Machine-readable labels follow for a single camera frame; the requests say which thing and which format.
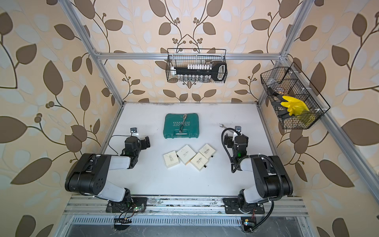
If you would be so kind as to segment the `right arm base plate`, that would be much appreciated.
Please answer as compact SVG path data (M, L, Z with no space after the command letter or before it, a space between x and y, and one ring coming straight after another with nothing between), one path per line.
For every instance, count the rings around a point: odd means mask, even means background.
M226 214L265 214L265 209L257 203L246 203L238 198L223 198Z

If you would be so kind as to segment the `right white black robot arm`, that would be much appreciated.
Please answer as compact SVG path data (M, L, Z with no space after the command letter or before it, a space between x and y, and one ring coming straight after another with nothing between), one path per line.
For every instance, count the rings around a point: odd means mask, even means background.
M235 128L225 128L221 140L231 162L231 172L253 173L254 185L242 189L238 195L239 209L248 212L260 204L293 194L292 181L278 156L249 155L249 138Z

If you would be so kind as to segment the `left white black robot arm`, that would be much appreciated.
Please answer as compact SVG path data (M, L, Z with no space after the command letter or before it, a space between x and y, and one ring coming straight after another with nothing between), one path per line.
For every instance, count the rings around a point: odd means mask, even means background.
M83 196L91 195L118 203L131 203L127 188L122 188L107 180L108 172L119 169L133 169L140 152L150 148L148 136L143 140L127 136L120 155L85 153L68 173L65 189Z

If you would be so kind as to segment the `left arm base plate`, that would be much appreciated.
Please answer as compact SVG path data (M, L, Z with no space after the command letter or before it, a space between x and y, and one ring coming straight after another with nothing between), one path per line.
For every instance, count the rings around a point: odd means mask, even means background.
M113 202L108 201L106 212L107 213L132 213L143 212L147 206L146 197L132 197L128 201Z

